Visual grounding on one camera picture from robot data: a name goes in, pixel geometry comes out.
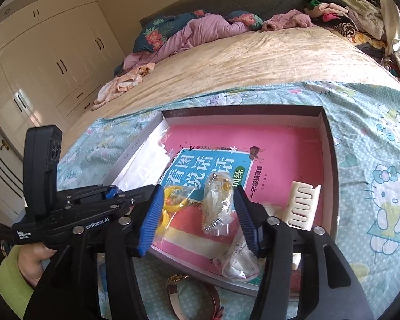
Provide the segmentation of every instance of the green sleeve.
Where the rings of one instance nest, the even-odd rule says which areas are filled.
[[[9,256],[0,264],[0,294],[21,319],[31,298],[33,289],[25,281],[18,268],[21,247],[15,245]]]

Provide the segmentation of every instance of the wardrobe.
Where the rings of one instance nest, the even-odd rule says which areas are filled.
[[[28,128],[63,132],[124,53],[96,0],[38,0],[0,22],[0,128],[23,155]]]

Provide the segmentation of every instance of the floral pillow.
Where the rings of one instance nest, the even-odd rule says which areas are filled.
[[[182,30],[192,19],[198,19],[205,15],[203,10],[193,13],[183,13],[179,15],[160,16],[151,21],[144,27],[133,46],[133,53],[158,51],[170,36]]]
[[[225,20],[229,23],[242,22],[252,31],[260,30],[263,24],[263,20],[259,16],[244,10],[237,10],[229,13],[229,15],[225,17]]]

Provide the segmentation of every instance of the plastic bag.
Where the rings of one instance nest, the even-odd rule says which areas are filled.
[[[230,248],[215,258],[213,263],[220,269],[224,277],[232,280],[252,280],[261,271],[258,259],[247,247],[241,227]]]
[[[233,202],[233,179],[228,172],[219,171],[209,175],[204,186],[202,229],[213,236],[229,233]]]
[[[190,195],[195,190],[194,186],[180,186],[167,184],[165,188],[165,200],[163,203],[162,215],[154,237],[154,244],[159,244],[163,239],[167,228],[169,228],[175,214],[191,204]]]

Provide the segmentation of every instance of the white hair comb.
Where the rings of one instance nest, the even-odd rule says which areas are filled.
[[[291,227],[310,231],[319,203],[320,189],[321,185],[313,188],[311,184],[293,181],[283,221]],[[293,254],[292,269],[297,270],[300,262],[301,254]]]

